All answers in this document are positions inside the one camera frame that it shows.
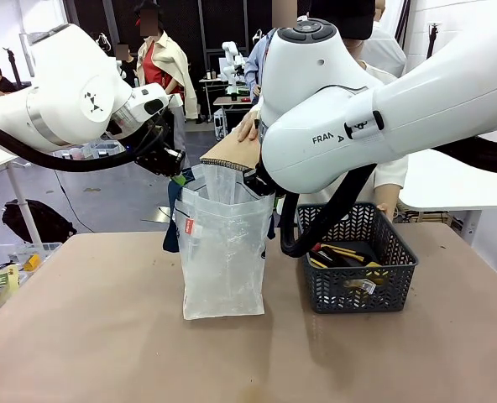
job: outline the table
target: table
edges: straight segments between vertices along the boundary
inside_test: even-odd
[[[204,85],[204,90],[206,91],[207,100],[207,111],[209,114],[208,122],[212,121],[212,105],[209,102],[209,87],[211,86],[228,86],[227,82],[222,81],[219,77],[213,79],[202,78],[200,83]]]
[[[224,135],[219,139],[223,139],[224,136],[228,133],[230,127],[227,125],[227,112],[233,110],[234,108],[240,112],[245,111],[248,112],[252,108],[252,103],[251,101],[243,102],[241,101],[243,98],[246,97],[238,97],[235,101],[232,100],[231,97],[219,97],[215,100],[213,103],[214,107],[221,107],[222,110],[222,124],[224,125],[224,130],[223,133]]]
[[[400,201],[417,212],[466,211],[462,235],[472,244],[482,210],[497,207],[497,174],[427,149],[409,156]]]
[[[497,402],[497,274],[448,226],[397,228],[403,312],[313,314],[274,240],[265,315],[194,322],[163,234],[76,235],[0,311],[0,403]]]
[[[18,185],[17,178],[15,176],[15,167],[25,167],[25,165],[21,165],[16,163],[14,160],[17,157],[13,154],[7,153],[0,149],[0,171],[7,170],[8,177],[10,179],[10,183],[12,184],[13,191],[15,192],[15,196],[17,197],[18,205],[23,214],[24,222],[29,230],[30,237],[32,238],[33,243],[41,243],[41,239],[39,237],[38,229],[34,223],[34,219],[32,218],[32,213],[29,209],[29,204],[26,202],[26,199],[21,192],[21,189]]]

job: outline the wall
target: wall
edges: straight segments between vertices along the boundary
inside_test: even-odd
[[[30,81],[29,69],[19,39],[22,32],[43,32],[65,22],[65,14],[59,0],[0,0],[0,68],[3,74],[15,81],[8,54],[15,54],[21,81]]]
[[[430,22],[442,23],[434,46],[436,53],[461,31],[474,24],[475,17],[487,15],[496,8],[497,0],[413,0],[405,41],[407,70],[414,69],[426,59]],[[496,140],[497,133],[483,137]],[[483,212],[473,247],[497,270],[497,209]]]

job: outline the clear plastic bag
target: clear plastic bag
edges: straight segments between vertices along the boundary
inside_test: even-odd
[[[275,196],[255,195],[243,174],[192,168],[195,180],[175,202],[185,298],[183,317],[261,315],[265,238]]]

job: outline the beige table surface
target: beige table surface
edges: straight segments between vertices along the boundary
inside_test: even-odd
[[[403,312],[313,314],[275,240],[265,315],[197,322],[163,234],[77,235],[0,311],[0,402],[497,403],[497,274],[442,224],[399,231]]]

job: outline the human hand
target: human hand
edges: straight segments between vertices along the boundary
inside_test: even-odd
[[[258,130],[254,125],[254,121],[258,117],[257,111],[251,111],[247,113],[241,123],[233,130],[238,136],[238,142],[241,143],[247,137],[249,140],[255,140],[258,138]]]
[[[394,220],[394,209],[390,209],[388,204],[381,203],[377,206],[377,209],[383,212],[390,222]]]

